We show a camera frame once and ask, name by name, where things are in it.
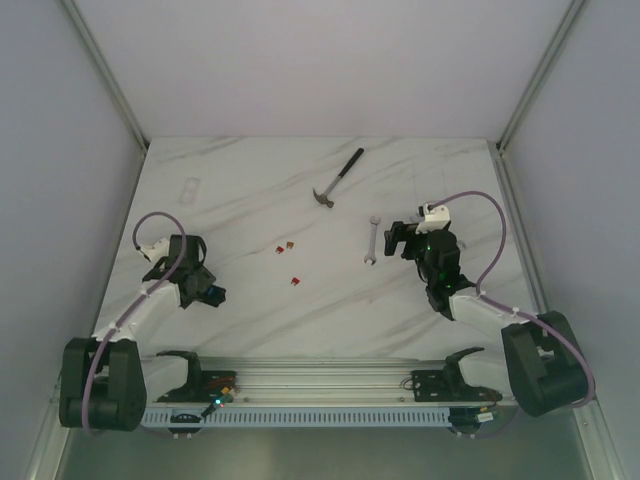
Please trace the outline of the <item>black fuse box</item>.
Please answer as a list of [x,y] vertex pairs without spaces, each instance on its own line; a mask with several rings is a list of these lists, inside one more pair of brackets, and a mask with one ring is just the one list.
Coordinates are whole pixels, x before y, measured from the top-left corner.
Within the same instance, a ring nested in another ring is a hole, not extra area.
[[205,305],[218,308],[226,301],[226,290],[212,284],[198,294],[197,300]]

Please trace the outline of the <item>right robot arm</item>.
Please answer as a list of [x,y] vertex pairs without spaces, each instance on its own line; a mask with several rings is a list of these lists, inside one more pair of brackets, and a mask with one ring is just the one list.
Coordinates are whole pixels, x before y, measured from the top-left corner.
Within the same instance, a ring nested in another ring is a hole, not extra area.
[[487,297],[461,272],[457,237],[447,227],[426,231],[397,221],[384,233],[384,253],[412,261],[431,308],[493,341],[449,354],[440,371],[413,375],[414,395],[453,401],[512,399],[539,417],[576,407],[595,394],[595,379],[567,318],[529,314]]

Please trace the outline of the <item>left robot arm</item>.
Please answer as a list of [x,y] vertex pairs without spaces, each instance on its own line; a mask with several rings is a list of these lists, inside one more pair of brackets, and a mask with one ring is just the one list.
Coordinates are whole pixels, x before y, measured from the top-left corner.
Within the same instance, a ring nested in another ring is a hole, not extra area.
[[173,235],[145,249],[155,259],[140,296],[114,321],[64,348],[58,418],[67,428],[133,431],[148,405],[192,402],[204,390],[198,355],[161,349],[152,340],[178,311],[194,303],[217,307],[226,291],[205,267],[207,247],[195,235]]

